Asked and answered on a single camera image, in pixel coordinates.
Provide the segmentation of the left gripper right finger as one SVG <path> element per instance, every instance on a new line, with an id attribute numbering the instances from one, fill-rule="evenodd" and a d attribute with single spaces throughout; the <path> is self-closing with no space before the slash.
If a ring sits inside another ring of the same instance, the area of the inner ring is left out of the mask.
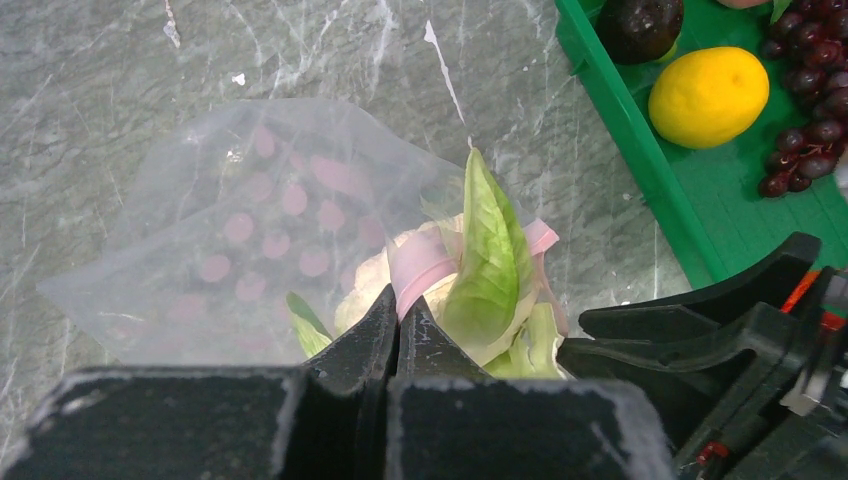
<path id="1" fill-rule="evenodd" d="M 400 344 L 388 394 L 451 396 L 491 379 L 437 324 L 424 298 L 400 322 Z"/>

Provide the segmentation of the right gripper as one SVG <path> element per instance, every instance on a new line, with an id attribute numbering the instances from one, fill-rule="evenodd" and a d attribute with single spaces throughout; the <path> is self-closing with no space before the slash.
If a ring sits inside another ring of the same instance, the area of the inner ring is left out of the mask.
<path id="1" fill-rule="evenodd" d="M 794 232 L 718 283 L 587 310 L 557 360 L 639 387 L 681 479 L 843 478 L 847 274 L 811 270 L 821 245 Z"/>

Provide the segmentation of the yellow lemon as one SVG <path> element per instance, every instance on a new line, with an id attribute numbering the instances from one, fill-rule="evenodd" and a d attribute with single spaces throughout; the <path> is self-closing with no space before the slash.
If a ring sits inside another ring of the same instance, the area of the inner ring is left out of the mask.
<path id="1" fill-rule="evenodd" d="M 687 53 L 666 66 L 648 99 L 657 134 L 689 149 L 723 145 L 745 132 L 770 96 L 761 61 L 739 47 Z"/>

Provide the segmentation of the green plastic tray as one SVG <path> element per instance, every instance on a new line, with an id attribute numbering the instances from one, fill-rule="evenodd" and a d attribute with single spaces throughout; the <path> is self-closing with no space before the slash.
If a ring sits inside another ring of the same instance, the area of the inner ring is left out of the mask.
<path id="1" fill-rule="evenodd" d="M 752 266 L 793 232 L 821 240 L 819 266 L 846 265 L 847 204 L 832 177 L 778 199 L 757 192 L 776 134 L 806 120 L 781 88 L 781 65 L 767 64 L 769 102 L 746 132 L 713 149 L 685 149 L 656 136 L 648 119 L 661 66 L 618 66 L 609 59 L 594 30 L 599 2 L 556 7 L 559 43 L 693 287 Z"/>

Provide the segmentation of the clear zip top bag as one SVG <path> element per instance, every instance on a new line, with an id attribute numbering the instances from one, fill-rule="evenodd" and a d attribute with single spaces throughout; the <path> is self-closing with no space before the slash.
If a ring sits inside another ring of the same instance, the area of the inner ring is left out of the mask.
<path id="1" fill-rule="evenodd" d="M 38 290 L 125 363 L 298 364 L 360 263 L 462 213 L 467 158 L 346 102 L 236 102 L 153 147 L 100 258 Z"/>

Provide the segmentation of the dark plum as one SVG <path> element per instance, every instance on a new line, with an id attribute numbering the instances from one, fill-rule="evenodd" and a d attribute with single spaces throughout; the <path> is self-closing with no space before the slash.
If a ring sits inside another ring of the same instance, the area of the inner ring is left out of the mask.
<path id="1" fill-rule="evenodd" d="M 594 30 L 614 64 L 638 65 L 676 52 L 683 19 L 681 0 L 609 0 Z"/>

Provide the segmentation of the dark purple grapes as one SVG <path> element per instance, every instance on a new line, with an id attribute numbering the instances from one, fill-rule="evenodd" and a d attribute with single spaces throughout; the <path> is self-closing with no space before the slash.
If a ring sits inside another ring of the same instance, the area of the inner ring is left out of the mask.
<path id="1" fill-rule="evenodd" d="M 764 162 L 758 193 L 777 198 L 808 189 L 847 158 L 847 3 L 776 2 L 760 56 L 786 62 L 780 85 L 808 116 L 776 135 Z"/>

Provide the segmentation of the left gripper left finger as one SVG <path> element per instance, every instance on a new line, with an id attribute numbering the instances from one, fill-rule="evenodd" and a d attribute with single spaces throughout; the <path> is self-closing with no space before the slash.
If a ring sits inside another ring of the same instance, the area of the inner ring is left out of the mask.
<path id="1" fill-rule="evenodd" d="M 310 452 L 321 479 L 381 479 L 388 381 L 397 371 L 399 320 L 387 285 L 361 320 L 308 362 L 318 397 Z"/>

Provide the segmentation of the pink peach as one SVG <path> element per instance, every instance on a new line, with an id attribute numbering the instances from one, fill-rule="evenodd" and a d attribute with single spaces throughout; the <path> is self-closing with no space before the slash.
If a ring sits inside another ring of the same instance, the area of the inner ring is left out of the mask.
<path id="1" fill-rule="evenodd" d="M 770 3 L 771 0 L 717 0 L 717 2 L 727 8 L 742 10 Z"/>

